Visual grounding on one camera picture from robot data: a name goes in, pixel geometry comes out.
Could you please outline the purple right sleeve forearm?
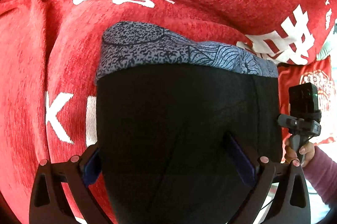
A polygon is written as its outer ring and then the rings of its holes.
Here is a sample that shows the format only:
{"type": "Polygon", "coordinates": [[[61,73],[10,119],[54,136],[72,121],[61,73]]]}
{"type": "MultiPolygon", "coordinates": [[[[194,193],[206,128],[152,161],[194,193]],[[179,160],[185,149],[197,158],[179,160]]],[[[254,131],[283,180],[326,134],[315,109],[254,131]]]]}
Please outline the purple right sleeve forearm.
{"type": "Polygon", "coordinates": [[[314,157],[303,168],[305,178],[326,205],[336,207],[336,162],[319,147],[314,148],[314,157]]]}

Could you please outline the person's right hand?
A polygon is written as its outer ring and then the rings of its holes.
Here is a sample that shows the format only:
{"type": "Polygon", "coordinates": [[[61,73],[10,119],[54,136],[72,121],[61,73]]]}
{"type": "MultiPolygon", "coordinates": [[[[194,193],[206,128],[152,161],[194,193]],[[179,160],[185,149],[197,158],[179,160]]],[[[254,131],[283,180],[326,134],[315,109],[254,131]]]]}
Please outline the person's right hand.
{"type": "MultiPolygon", "coordinates": [[[[285,160],[288,164],[292,161],[297,160],[300,162],[298,155],[295,150],[290,147],[289,139],[285,141],[285,160]]],[[[303,156],[302,158],[304,161],[301,163],[301,166],[305,168],[308,163],[314,158],[315,155],[315,147],[314,144],[311,142],[306,143],[299,149],[299,154],[303,156]]]]}

